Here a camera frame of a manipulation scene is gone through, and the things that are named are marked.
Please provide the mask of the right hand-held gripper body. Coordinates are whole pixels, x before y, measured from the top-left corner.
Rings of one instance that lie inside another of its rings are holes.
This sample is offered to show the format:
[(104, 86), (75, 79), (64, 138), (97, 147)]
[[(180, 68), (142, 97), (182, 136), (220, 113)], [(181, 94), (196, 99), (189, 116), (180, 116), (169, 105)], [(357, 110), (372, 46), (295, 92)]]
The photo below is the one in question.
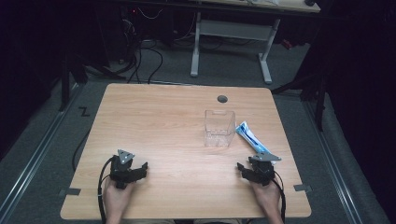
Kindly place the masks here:
[(268, 185), (275, 178), (274, 161), (280, 161), (278, 156), (271, 153), (258, 153), (248, 158), (252, 168), (249, 180), (263, 186)]

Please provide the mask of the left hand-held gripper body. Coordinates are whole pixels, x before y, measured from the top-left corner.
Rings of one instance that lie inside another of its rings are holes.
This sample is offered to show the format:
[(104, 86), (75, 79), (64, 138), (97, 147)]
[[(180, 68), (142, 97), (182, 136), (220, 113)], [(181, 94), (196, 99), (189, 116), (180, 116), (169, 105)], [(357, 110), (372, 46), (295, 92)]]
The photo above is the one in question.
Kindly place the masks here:
[(133, 181), (133, 171), (131, 166), (134, 154), (119, 149), (118, 154), (114, 155), (110, 167), (110, 179), (116, 182), (117, 189), (125, 189)]

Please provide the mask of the blue white toothpaste tube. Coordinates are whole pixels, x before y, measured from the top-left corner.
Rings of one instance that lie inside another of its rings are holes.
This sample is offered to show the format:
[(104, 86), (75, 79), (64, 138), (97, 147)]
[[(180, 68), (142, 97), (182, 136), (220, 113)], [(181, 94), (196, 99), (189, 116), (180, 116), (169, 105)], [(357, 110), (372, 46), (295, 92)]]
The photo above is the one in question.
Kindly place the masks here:
[(275, 164), (277, 161), (281, 161), (281, 158), (274, 155), (249, 129), (248, 124), (243, 121), (236, 128), (235, 131), (242, 136), (256, 151), (254, 159), (257, 161), (269, 161)]

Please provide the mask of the clear plastic container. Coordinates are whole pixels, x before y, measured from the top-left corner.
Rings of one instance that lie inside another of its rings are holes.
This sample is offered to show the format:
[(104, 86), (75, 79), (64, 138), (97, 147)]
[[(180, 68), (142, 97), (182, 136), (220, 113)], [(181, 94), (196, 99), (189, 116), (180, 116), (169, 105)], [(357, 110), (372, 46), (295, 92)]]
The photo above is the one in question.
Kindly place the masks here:
[(229, 110), (206, 110), (205, 146), (228, 147), (235, 134), (235, 113)]

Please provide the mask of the person's right hand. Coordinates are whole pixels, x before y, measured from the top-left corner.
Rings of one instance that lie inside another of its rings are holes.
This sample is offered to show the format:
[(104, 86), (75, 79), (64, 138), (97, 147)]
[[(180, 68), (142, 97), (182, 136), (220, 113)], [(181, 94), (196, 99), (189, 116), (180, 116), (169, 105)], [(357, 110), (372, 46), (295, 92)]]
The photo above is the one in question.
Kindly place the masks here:
[(274, 182), (268, 185), (251, 182), (258, 205), (268, 217), (271, 215), (279, 215), (280, 192)]

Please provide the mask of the person's left hand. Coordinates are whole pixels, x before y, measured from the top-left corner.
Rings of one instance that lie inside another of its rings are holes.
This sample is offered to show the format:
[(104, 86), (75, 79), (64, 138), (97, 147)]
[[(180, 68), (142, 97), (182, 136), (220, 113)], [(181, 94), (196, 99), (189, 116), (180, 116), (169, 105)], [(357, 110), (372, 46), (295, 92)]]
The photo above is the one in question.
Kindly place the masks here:
[(111, 179), (106, 180), (104, 189), (104, 203), (106, 217), (108, 220), (122, 218), (129, 201), (131, 200), (133, 189), (133, 183), (128, 184), (125, 189), (118, 189), (115, 181)]

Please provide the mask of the black metal stand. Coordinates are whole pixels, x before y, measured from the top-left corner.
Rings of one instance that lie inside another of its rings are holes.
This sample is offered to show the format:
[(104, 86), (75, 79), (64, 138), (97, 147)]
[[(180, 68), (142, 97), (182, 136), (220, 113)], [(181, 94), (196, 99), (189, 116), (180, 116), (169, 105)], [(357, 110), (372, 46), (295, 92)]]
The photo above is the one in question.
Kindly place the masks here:
[(328, 60), (324, 60), (316, 65), (304, 66), (299, 69), (297, 77), (293, 81), (271, 90), (272, 94), (280, 94), (287, 90), (301, 89), (300, 99), (302, 101), (315, 100), (314, 123), (321, 132), (323, 131), (322, 116), (325, 109), (324, 100), (328, 68)]
[(92, 60), (87, 59), (78, 54), (66, 54), (62, 61), (63, 71), (61, 74), (62, 83), (62, 98), (61, 98), (61, 111), (65, 111), (66, 107), (71, 102), (71, 88), (70, 88), (70, 77), (72, 77), (78, 85), (85, 85), (88, 82), (88, 75), (85, 70), (85, 66), (88, 65), (93, 69), (97, 70), (101, 74), (114, 78), (123, 79), (116, 72), (112, 72), (99, 63), (95, 63)]

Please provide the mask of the wooden desk white legs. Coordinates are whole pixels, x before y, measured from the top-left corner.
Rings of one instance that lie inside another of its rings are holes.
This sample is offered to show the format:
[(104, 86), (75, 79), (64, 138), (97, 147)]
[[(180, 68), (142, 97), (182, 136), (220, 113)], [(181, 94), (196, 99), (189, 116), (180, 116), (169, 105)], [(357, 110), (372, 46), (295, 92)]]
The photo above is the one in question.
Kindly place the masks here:
[[(316, 0), (197, 0), (199, 6), (204, 3), (233, 6), (240, 9), (269, 9), (274, 12), (319, 13), (320, 7)], [(262, 76), (266, 84), (273, 82), (268, 68), (267, 57), (276, 37), (280, 24), (280, 17), (274, 18), (272, 24), (258, 24), (257, 22), (226, 21), (224, 19), (202, 19), (201, 13), (196, 14), (194, 48), (191, 58), (191, 76), (199, 75), (200, 37), (202, 35), (216, 37), (230, 37), (237, 39), (263, 41), (265, 46), (258, 54)]]

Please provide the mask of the metal floor rail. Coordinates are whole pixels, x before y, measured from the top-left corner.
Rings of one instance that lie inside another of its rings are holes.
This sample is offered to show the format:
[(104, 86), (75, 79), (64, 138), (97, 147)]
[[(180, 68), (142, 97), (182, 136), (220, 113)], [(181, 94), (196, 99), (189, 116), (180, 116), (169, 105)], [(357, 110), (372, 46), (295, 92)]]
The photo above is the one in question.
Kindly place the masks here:
[(66, 105), (56, 91), (29, 121), (10, 152), (0, 162), (0, 224), (12, 217), (60, 130), (69, 108), (81, 95), (83, 84), (74, 84)]
[(309, 117), (310, 123), (313, 126), (313, 129), (319, 141), (324, 163), (328, 169), (328, 173), (330, 174), (338, 198), (344, 208), (349, 224), (363, 224), (360, 212), (358, 211), (358, 208), (352, 198), (346, 181), (343, 178), (340, 169), (335, 161), (330, 145), (324, 133), (318, 128), (318, 125), (316, 124), (315, 111), (313, 106), (310, 103), (303, 103), (303, 108), (305, 113)]

